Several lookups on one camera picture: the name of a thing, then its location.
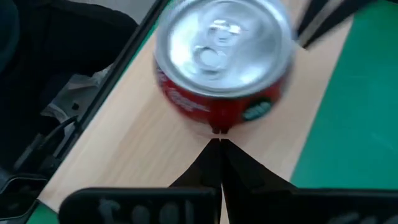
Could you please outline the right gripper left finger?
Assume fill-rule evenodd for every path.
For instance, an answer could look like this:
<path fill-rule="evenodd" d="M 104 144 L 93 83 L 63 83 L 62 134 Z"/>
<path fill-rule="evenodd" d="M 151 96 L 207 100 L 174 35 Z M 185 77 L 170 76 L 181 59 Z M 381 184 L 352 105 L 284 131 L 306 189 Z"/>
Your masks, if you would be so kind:
<path fill-rule="evenodd" d="M 61 224 L 216 224 L 221 216 L 220 140 L 212 139 L 168 187 L 90 187 L 61 204 Z"/>

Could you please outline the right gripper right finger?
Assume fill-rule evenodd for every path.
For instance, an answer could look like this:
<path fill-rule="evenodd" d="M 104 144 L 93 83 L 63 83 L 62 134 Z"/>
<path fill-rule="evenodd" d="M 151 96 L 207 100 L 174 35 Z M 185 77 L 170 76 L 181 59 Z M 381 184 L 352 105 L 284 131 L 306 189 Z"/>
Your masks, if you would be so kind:
<path fill-rule="evenodd" d="M 221 140 L 230 223 L 397 223 L 397 191 L 298 188 L 237 145 Z"/>

